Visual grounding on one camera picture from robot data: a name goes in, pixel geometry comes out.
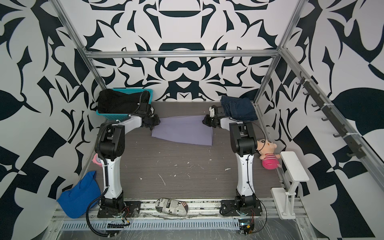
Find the lilac skirt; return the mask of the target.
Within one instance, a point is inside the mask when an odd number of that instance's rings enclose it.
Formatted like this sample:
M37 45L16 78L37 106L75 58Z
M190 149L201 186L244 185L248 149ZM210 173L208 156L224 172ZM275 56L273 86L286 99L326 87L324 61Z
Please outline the lilac skirt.
M212 146L213 128L203 124L204 116L161 118L152 137L176 143Z

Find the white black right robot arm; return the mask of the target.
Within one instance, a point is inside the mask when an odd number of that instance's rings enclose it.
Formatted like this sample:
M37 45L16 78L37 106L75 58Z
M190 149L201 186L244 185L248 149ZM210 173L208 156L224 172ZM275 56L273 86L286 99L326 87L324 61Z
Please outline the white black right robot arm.
M254 122L239 122L229 117L219 118L210 114L204 117L203 124L230 132L231 149L238 166L238 183L233 207L240 214L248 209L257 209L261 204L253 184L253 161L258 152L254 127L257 125Z

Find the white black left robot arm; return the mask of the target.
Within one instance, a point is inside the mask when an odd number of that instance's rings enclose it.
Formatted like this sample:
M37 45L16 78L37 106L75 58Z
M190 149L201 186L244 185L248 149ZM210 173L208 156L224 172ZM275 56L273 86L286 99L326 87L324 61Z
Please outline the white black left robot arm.
M121 212L125 207L120 178L120 161L125 151L125 135L141 127L152 130L159 124L160 118L155 114L152 105L140 104L135 113L101 125L95 152L103 167L104 190L100 197L102 210Z

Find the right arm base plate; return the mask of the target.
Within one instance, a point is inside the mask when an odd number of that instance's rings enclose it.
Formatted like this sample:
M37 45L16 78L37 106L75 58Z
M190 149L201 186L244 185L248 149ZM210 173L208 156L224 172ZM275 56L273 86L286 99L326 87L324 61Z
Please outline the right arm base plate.
M256 206L239 207L235 200L221 200L220 215L224 217L259 217L262 215L263 207L260 202Z

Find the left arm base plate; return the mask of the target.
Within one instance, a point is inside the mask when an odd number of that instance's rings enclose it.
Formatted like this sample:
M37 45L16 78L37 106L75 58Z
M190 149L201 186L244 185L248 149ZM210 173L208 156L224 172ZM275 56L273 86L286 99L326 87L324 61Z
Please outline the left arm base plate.
M134 218L141 210L141 201L124 201L119 203L102 202L100 204L98 218Z

